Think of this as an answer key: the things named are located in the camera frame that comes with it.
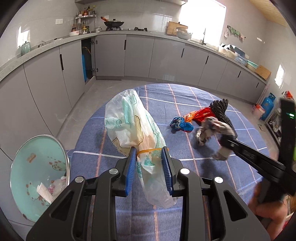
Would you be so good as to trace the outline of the person's right hand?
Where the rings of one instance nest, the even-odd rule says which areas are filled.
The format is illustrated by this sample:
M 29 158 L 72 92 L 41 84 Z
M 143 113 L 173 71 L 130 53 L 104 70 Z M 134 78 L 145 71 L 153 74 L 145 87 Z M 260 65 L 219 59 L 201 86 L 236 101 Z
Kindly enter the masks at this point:
M 275 201 L 259 204 L 258 198 L 261 191 L 261 183 L 255 186 L 254 193 L 248 207 L 255 214 L 271 221 L 266 230 L 271 240 L 274 240 L 282 231 L 287 217 L 287 201 Z

